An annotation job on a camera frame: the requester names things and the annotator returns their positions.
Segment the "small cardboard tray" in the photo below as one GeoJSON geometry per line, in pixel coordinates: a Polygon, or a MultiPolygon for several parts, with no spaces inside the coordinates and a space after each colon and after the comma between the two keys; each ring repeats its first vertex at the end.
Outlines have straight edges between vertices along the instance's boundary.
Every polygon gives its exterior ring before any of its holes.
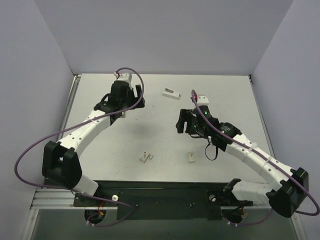
{"type": "Polygon", "coordinates": [[[188,162],[189,163],[195,163],[196,162],[194,152],[188,152],[187,153],[187,157],[188,157],[188,162]]]}

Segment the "white staple box sleeve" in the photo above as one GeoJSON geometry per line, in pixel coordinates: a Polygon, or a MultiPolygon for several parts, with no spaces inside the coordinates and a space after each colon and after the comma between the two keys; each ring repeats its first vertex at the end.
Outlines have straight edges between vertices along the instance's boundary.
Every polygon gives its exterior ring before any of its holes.
{"type": "Polygon", "coordinates": [[[181,98],[181,94],[179,92],[167,87],[162,92],[162,96],[174,100],[179,100],[181,98]]]}

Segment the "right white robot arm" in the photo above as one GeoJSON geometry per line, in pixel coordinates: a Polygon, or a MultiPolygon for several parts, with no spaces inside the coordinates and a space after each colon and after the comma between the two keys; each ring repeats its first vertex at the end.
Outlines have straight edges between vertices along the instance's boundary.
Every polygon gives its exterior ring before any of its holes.
{"type": "Polygon", "coordinates": [[[234,205],[239,201],[269,205],[279,215],[290,218],[306,198],[309,189],[306,170],[279,162],[238,128],[212,117],[207,106],[181,109],[176,129],[179,134],[207,140],[210,146],[236,157],[265,180],[264,183],[255,183],[233,179],[223,189],[226,203],[234,205]]]}

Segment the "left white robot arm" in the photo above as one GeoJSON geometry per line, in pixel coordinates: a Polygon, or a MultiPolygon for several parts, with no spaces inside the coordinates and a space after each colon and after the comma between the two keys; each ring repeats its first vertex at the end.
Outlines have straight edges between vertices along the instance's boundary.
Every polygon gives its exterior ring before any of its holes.
{"type": "Polygon", "coordinates": [[[115,80],[110,92],[98,102],[81,126],[57,142],[49,141],[43,152],[42,175],[68,190],[85,194],[92,206],[99,205],[103,193],[99,184],[83,173],[80,156],[89,144],[127,110],[145,107],[143,88],[130,80],[115,80]]]}

